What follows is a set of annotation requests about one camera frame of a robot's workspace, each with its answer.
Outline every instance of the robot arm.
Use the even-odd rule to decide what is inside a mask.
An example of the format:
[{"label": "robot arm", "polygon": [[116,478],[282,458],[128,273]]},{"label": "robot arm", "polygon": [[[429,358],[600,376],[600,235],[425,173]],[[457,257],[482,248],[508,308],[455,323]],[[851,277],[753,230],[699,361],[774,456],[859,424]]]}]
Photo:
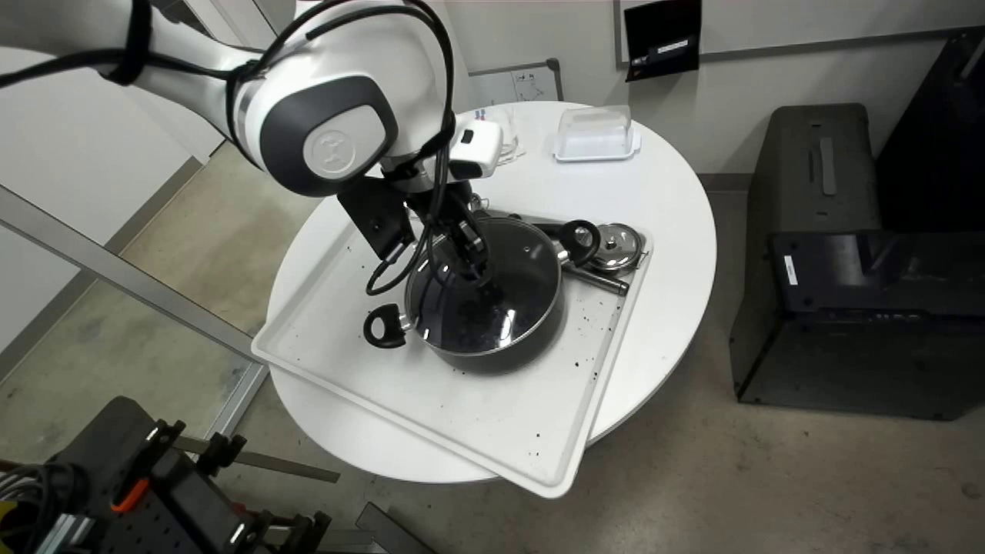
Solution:
[{"label": "robot arm", "polygon": [[[297,0],[295,9],[266,54],[215,42],[151,9],[147,49],[213,74],[144,66],[134,86],[205,117],[297,193],[329,196],[376,162],[393,173],[434,154],[453,77],[437,17],[417,0]],[[132,0],[2,0],[0,47],[121,49],[132,11]]]}]

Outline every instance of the white wall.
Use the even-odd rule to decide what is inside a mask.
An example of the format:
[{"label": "white wall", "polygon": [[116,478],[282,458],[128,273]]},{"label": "white wall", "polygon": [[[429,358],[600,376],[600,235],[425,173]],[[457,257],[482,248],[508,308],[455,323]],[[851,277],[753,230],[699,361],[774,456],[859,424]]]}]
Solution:
[{"label": "white wall", "polygon": [[879,148],[942,42],[893,42],[702,61],[626,86],[614,68],[614,0],[449,0],[470,72],[561,60],[562,97],[626,103],[699,173],[752,173],[778,106],[861,103]]},{"label": "white wall", "polygon": [[[36,60],[0,49],[0,72]],[[76,72],[0,91],[0,186],[95,243],[113,236],[187,157],[144,106],[95,74]],[[69,277],[73,268],[62,258],[0,230],[0,352]]]}]

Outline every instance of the gray floor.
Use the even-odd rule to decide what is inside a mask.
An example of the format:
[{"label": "gray floor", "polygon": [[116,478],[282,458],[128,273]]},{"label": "gray floor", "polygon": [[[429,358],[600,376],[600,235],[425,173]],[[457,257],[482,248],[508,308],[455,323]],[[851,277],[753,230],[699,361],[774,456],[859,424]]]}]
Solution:
[{"label": "gray floor", "polygon": [[[222,486],[273,510],[319,509],[340,532],[363,503],[377,503],[439,550],[985,550],[985,410],[926,424],[731,399],[726,327],[742,287],[743,190],[710,187],[710,204],[719,273],[702,333],[643,413],[587,450],[565,498],[541,503],[508,484],[416,486],[369,478],[319,453],[271,389],[245,420],[249,450],[336,467],[340,479],[231,467]],[[222,151],[125,257],[256,328],[273,268],[306,213],[310,199],[279,193]],[[234,364],[95,287],[0,381],[0,456],[57,450],[110,391],[203,427]]]}]

